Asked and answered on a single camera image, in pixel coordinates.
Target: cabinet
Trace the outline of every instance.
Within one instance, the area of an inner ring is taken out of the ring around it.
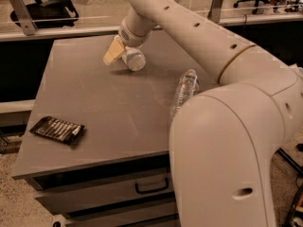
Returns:
[[[164,31],[142,47],[146,67],[131,72],[102,57],[115,35],[53,44],[27,124],[14,179],[66,226],[180,226],[169,169],[169,107],[180,76],[216,84]],[[31,134],[44,116],[82,124],[71,146]]]

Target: floor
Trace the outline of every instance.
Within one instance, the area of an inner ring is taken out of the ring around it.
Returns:
[[[181,0],[181,4],[207,16],[211,1]],[[233,9],[235,1],[223,1],[223,17],[251,13],[252,3]],[[118,25],[129,9],[127,0],[73,0],[73,2],[81,17],[76,26]],[[11,10],[7,0],[0,0],[0,32],[6,33],[20,29],[9,20]],[[6,153],[0,155],[0,226],[50,227],[55,221],[63,223],[62,216],[51,216],[34,200],[34,191],[25,181],[14,181],[10,177],[22,137],[11,137],[9,140]],[[303,128],[283,146],[300,165],[303,165],[303,153],[296,149],[298,143],[303,143]],[[277,226],[281,226],[284,222],[297,186],[303,183],[303,180],[296,177],[296,172],[275,154],[272,159],[271,180]]]

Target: black drawer handle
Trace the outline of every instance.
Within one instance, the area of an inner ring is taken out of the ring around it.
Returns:
[[[134,187],[135,187],[135,192],[136,192],[137,194],[150,194],[150,193],[156,193],[156,192],[160,192],[160,191],[163,191],[163,190],[166,190],[166,189],[169,188],[169,179],[168,179],[167,177],[165,178],[165,186],[162,186],[162,187],[159,187],[159,188],[155,188],[155,189],[152,189],[152,190],[141,191],[141,190],[139,189],[139,184],[138,184],[138,183],[136,183],[136,184],[134,185]]]

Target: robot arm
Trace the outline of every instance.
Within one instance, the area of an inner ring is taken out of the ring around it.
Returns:
[[[124,45],[140,46],[160,25],[221,85],[190,99],[171,125],[181,225],[276,226],[270,162],[302,125],[302,76],[174,0],[129,1]]]

